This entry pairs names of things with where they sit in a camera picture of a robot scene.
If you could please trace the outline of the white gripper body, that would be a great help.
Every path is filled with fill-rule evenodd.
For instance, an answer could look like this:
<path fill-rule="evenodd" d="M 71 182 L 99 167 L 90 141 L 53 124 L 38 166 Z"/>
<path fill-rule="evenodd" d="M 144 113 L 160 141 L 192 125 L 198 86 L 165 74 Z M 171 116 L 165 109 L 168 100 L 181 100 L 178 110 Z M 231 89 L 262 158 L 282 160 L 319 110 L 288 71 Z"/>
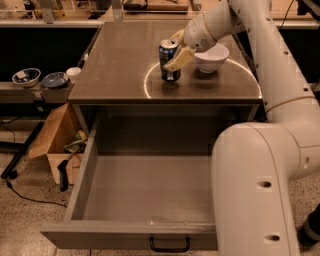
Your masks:
<path fill-rule="evenodd" d="M 216 39 L 211 35 L 203 14 L 188 22 L 184 29 L 183 43 L 197 52 L 206 52 L 216 45 Z"/>

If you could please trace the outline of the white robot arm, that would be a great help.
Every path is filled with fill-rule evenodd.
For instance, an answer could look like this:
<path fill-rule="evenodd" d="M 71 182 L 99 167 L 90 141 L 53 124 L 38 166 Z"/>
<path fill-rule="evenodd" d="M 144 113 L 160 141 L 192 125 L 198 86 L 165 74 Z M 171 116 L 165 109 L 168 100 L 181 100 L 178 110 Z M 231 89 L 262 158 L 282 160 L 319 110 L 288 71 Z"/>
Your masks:
<path fill-rule="evenodd" d="M 226 35 L 245 31 L 267 120 L 222 132 L 212 152 L 219 256 L 300 256 L 288 192 L 320 166 L 320 107 L 278 31 L 271 0 L 220 0 L 176 33 L 176 71 Z"/>

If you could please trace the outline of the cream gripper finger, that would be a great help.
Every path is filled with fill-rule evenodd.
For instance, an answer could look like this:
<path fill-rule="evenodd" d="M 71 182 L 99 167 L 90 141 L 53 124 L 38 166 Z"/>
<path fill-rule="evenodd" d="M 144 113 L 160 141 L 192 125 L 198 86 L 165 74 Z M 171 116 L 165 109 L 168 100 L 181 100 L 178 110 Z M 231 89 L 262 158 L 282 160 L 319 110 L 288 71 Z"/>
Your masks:
<path fill-rule="evenodd" d="M 189 46 L 179 46 L 174 57 L 164 65 L 164 69 L 174 72 L 183 68 L 193 60 L 195 52 L 196 50 Z"/>
<path fill-rule="evenodd" d="M 179 30 L 171 36 L 171 39 L 175 41 L 179 46 L 184 47 L 184 31 Z"/>

